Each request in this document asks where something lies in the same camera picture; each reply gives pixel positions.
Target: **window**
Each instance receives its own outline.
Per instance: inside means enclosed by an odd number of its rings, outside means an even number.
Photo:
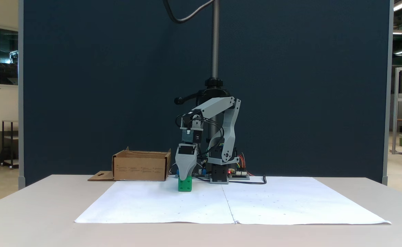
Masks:
[[[0,86],[18,86],[18,30],[0,26]]]

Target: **white paper sheet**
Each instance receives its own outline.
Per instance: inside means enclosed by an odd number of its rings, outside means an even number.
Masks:
[[[261,177],[251,177],[261,181]],[[267,177],[265,185],[223,189],[241,224],[378,224],[387,222],[313,178]]]
[[[171,177],[164,182],[117,181],[75,222],[235,223],[220,185],[194,179],[191,192],[178,192],[177,186],[178,179]]]
[[[192,192],[178,192],[178,180],[172,177],[165,182],[118,181],[75,222],[265,225],[388,222],[313,178],[267,177],[267,180],[266,185],[216,185],[194,179]],[[261,181],[261,177],[251,177],[251,181]]]

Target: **box flap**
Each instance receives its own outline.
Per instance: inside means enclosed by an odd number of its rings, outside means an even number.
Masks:
[[[113,171],[101,170],[100,172],[89,178],[88,181],[114,181]]]

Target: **robotic arm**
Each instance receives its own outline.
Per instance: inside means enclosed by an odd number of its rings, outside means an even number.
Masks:
[[[197,159],[204,154],[207,155],[208,162],[212,165],[224,166],[239,162],[239,158],[234,155],[234,125],[240,103],[241,101],[234,97],[215,97],[196,106],[181,117],[180,129],[183,142],[179,144],[175,155],[180,181],[191,178]],[[199,153],[204,124],[218,125],[217,122],[210,119],[221,112],[224,112],[222,127],[210,140],[207,151]]]

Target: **metal pole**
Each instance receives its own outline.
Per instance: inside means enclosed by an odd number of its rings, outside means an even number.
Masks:
[[[394,78],[394,103],[393,103],[393,144],[391,153],[395,154],[395,142],[397,138],[397,105],[399,103],[399,73],[400,69],[395,69]]]
[[[219,60],[219,0],[212,4],[212,27],[211,27],[211,76],[218,78]]]

